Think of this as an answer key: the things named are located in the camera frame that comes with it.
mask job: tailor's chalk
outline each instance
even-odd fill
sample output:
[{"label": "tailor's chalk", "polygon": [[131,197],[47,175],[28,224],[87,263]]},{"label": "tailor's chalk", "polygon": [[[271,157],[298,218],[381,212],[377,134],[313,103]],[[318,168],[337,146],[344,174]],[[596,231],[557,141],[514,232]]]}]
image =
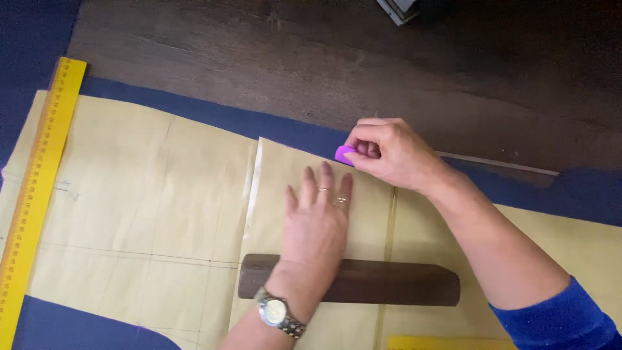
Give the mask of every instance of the tailor's chalk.
[{"label": "tailor's chalk", "polygon": [[352,152],[356,152],[356,150],[350,146],[339,146],[339,148],[337,148],[337,152],[335,152],[335,159],[349,166],[354,166],[354,164],[352,164],[352,162],[344,156],[344,154]]}]

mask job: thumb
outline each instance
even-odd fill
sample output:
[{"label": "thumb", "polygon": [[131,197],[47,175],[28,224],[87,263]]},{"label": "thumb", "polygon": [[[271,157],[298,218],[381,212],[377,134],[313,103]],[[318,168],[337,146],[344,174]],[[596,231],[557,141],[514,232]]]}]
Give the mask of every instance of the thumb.
[{"label": "thumb", "polygon": [[343,156],[348,158],[348,160],[351,161],[352,164],[354,164],[354,167],[356,169],[364,171],[366,173],[371,173],[375,168],[375,163],[380,161],[379,159],[369,158],[356,152],[344,153]]}]

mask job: blue sleeve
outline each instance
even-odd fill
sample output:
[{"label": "blue sleeve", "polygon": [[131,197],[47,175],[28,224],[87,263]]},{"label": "blue sleeve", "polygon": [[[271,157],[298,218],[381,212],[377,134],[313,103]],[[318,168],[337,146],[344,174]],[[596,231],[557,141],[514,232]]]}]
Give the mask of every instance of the blue sleeve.
[{"label": "blue sleeve", "polygon": [[622,349],[613,320],[574,277],[558,295],[518,310],[490,306],[520,350]]}]

